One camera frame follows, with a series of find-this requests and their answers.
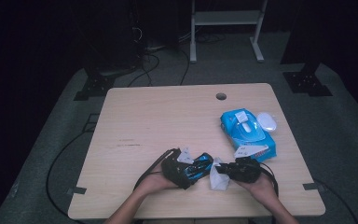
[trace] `gray carpet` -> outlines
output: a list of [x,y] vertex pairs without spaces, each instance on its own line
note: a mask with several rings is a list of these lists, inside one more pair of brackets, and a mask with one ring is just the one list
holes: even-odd
[[[263,63],[255,60],[249,36],[227,35],[221,42],[197,45],[198,62],[189,66],[183,85],[269,83],[311,175],[339,194],[358,218],[358,104],[339,76],[323,64],[316,76],[333,96],[309,97],[306,93],[292,93],[282,73],[299,71],[303,64],[280,64],[289,34],[261,34],[259,45],[265,57]],[[188,55],[188,44],[183,44],[181,49]],[[153,55],[159,58],[159,65],[149,73],[151,84],[179,85],[187,67],[185,54],[165,49]],[[156,62],[156,58],[145,56],[145,69],[152,68]],[[127,87],[142,73],[139,69],[119,77],[115,87]],[[65,148],[51,170],[49,191],[58,207],[67,212],[71,189],[76,186],[92,137],[92,133],[81,133],[89,115],[100,113],[104,100],[103,97],[90,97],[87,101],[74,101],[86,80],[84,70],[79,70],[62,92],[0,209],[0,223],[75,223],[48,200],[46,178],[50,165]],[[142,76],[132,86],[149,84],[147,76]],[[320,192],[326,206],[325,214],[299,217],[301,223],[354,223],[349,211],[331,190],[320,186]],[[268,217],[255,219],[256,223],[269,221]],[[102,223],[102,220],[84,222]]]

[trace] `dark background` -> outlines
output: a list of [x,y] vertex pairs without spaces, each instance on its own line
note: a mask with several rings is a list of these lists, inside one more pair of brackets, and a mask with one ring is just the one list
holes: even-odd
[[[106,33],[106,27],[129,22],[142,27],[146,36],[172,45],[172,37],[189,32],[189,0],[121,2],[130,5],[129,19],[117,16],[128,5],[108,7],[114,12],[109,15],[101,8],[109,3],[101,0],[71,1],[72,10],[66,1],[0,0],[0,204],[66,83],[83,67],[90,44],[99,50],[112,49],[104,55],[114,63],[124,57],[122,49],[115,50],[120,41],[128,44],[120,45],[128,48],[126,57],[139,54],[130,38],[120,39],[123,30]],[[215,9],[258,6],[257,1],[198,0],[197,7],[207,8],[210,3]],[[292,31],[282,63],[320,56],[358,102],[358,0],[270,0],[262,32],[280,31]]]

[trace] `floor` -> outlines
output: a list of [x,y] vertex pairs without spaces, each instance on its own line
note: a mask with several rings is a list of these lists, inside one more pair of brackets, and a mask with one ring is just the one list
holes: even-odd
[[[183,43],[181,50],[164,49],[152,53],[154,56],[144,56],[144,69],[151,70],[149,77],[140,76],[144,70],[138,69],[117,78],[114,88],[129,84],[136,87],[269,83],[311,175],[325,183],[319,185],[325,214],[298,219],[301,223],[355,223],[339,198],[358,219],[358,104],[339,75],[323,64],[316,76],[332,96],[292,93],[282,73],[299,71],[303,64],[280,64],[289,35],[261,34],[263,63],[255,59],[249,42],[251,34],[219,35],[221,41],[198,44],[198,61],[192,64],[188,63],[189,44]],[[92,132],[82,130],[97,121],[104,100],[103,96],[74,100],[86,81],[87,75],[81,69],[62,92],[0,209],[0,223],[75,223],[66,212],[92,138]],[[270,223],[270,218],[258,217],[254,222]]]

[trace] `wooden table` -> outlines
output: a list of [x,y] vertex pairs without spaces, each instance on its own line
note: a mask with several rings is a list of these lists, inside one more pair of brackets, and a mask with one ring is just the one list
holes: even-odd
[[[217,93],[226,95],[218,100]],[[220,117],[246,108],[255,115],[269,112],[278,128],[271,133],[278,156],[265,161],[276,175],[280,199],[295,216],[319,216],[324,203],[290,127],[269,84],[229,84],[118,88],[103,105],[77,187],[69,217],[107,218],[131,194],[139,176],[167,149],[189,147],[234,161],[234,149],[220,128]],[[226,191],[210,190],[209,176],[187,190],[166,189],[146,198],[135,217],[262,217],[269,212],[230,181]]]

